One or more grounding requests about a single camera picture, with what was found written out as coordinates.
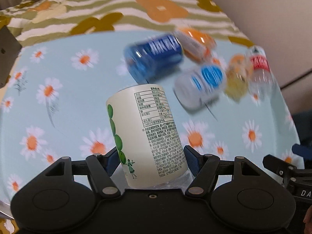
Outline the person's right hand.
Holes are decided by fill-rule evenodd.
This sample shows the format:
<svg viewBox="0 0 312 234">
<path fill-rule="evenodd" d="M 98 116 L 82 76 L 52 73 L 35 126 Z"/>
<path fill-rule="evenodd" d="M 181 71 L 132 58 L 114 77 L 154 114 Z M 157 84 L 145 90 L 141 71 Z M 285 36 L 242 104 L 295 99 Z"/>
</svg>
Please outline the person's right hand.
<svg viewBox="0 0 312 234">
<path fill-rule="evenodd" d="M 308 208 L 303 223 L 305 224 L 304 234 L 312 234 L 312 206 Z"/>
</svg>

